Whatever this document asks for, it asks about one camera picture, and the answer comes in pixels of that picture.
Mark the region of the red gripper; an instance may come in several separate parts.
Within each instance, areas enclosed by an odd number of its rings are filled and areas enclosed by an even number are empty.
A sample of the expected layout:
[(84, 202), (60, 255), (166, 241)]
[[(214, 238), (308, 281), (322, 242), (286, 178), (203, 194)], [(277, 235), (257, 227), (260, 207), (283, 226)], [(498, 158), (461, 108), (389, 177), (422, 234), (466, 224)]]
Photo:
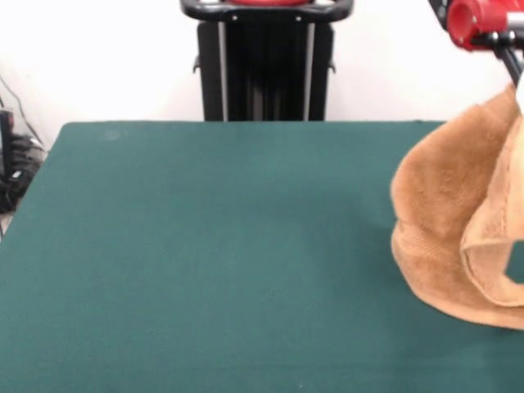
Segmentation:
[(466, 51), (493, 50), (514, 86), (523, 74), (523, 1), (458, 0), (446, 9), (451, 41)]

